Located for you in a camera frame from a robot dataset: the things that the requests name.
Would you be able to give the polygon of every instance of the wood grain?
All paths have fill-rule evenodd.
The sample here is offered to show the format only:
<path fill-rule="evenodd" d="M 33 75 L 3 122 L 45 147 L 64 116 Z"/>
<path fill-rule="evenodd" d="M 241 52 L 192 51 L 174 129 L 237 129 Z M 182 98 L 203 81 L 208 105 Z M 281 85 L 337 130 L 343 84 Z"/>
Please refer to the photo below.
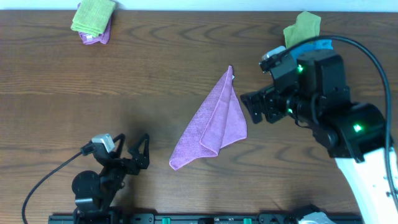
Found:
<path fill-rule="evenodd" d="M 179 137 L 228 65 L 237 95 L 271 83 L 257 62 L 283 43 L 297 12 L 118 11 L 108 45 L 85 46 L 70 30 L 73 11 L 0 12 L 0 223 L 21 223 L 22 203 L 48 172 L 98 133 L 151 136 L 150 167 L 126 178 L 115 205 L 159 213 L 291 210 L 314 203 L 354 212 L 353 193 L 310 131 L 285 118 L 248 121 L 248 139 L 178 172 L 169 158 Z M 382 62 L 397 105 L 398 15 L 319 12 L 322 34 L 351 37 Z M 384 111 L 383 89 L 365 56 L 335 42 L 354 100 Z M 396 137 L 398 123 L 393 123 Z M 79 157 L 44 182 L 27 207 L 30 223 L 75 208 Z"/>

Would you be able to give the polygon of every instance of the blue part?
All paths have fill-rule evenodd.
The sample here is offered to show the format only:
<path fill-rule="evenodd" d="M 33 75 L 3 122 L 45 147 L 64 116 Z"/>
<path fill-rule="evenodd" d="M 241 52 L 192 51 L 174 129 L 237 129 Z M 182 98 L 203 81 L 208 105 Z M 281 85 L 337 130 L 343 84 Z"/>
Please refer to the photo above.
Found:
<path fill-rule="evenodd" d="M 300 47 L 297 47 L 296 49 L 292 50 L 290 54 L 292 55 L 294 60 L 297 60 L 297 58 L 305 52 L 310 52 L 313 50 L 320 50 L 320 49 L 333 50 L 333 47 L 331 46 L 331 40 L 317 40 L 315 41 L 314 44 L 303 44 Z"/>
<path fill-rule="evenodd" d="M 251 224 L 251 218 L 244 218 L 243 224 Z"/>
<path fill-rule="evenodd" d="M 162 218 L 162 224 L 171 224 L 172 219 L 171 218 Z"/>

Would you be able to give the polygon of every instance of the purple towel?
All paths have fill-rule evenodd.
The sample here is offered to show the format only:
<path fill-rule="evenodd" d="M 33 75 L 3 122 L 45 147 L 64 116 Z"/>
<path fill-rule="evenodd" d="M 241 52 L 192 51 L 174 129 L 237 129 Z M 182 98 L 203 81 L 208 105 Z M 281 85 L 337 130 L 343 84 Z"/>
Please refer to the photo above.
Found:
<path fill-rule="evenodd" d="M 174 170 L 194 159 L 216 157 L 222 147 L 248 136 L 232 77 L 229 66 L 188 124 L 170 158 Z"/>
<path fill-rule="evenodd" d="M 108 24 L 106 25 L 105 31 L 103 34 L 100 34 L 97 37 L 93 37 L 91 34 L 86 34 L 84 32 L 79 32 L 79 36 L 83 41 L 83 44 L 89 45 L 97 42 L 101 42 L 103 44 L 107 44 L 109 38 L 111 37 L 111 18 L 109 18 Z"/>

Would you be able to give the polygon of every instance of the green led light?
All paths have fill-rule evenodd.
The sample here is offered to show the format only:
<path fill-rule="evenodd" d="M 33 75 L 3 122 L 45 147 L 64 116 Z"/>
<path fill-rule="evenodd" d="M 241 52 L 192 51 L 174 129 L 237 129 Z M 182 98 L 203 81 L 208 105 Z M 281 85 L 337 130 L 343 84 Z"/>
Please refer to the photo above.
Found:
<path fill-rule="evenodd" d="M 362 130 L 362 127 L 359 124 L 355 124 L 354 130 L 355 130 L 355 132 L 358 132 L 358 131 Z"/>
<path fill-rule="evenodd" d="M 298 71 L 299 73 L 302 73 L 303 70 L 304 70 L 304 68 L 303 68 L 301 65 L 298 65 L 298 66 L 297 66 L 297 71 Z"/>

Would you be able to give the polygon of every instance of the microfiber cloth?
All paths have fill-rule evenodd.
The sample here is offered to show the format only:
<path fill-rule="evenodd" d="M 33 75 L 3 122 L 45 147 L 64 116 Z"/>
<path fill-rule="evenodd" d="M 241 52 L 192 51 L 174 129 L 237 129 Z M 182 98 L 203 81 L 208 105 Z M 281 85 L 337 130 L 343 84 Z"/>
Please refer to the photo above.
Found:
<path fill-rule="evenodd" d="M 111 37 L 111 19 L 109 18 L 108 25 L 106 25 L 105 32 L 103 34 L 100 34 L 97 37 L 93 37 L 91 34 L 86 34 L 84 32 L 79 32 L 79 36 L 81 40 L 83 41 L 83 44 L 89 45 L 89 44 L 94 44 L 97 42 L 101 42 L 102 44 L 107 44 L 109 41 L 109 38 Z"/>
<path fill-rule="evenodd" d="M 170 158 L 174 170 L 194 159 L 216 157 L 221 148 L 247 138 L 248 127 L 232 78 L 229 66 L 193 116 Z"/>
<path fill-rule="evenodd" d="M 302 12 L 296 18 L 294 25 L 284 29 L 286 48 L 300 41 L 319 35 L 321 17 L 309 12 Z"/>
<path fill-rule="evenodd" d="M 71 29 L 97 37 L 104 33 L 115 7 L 109 0 L 82 0 Z"/>

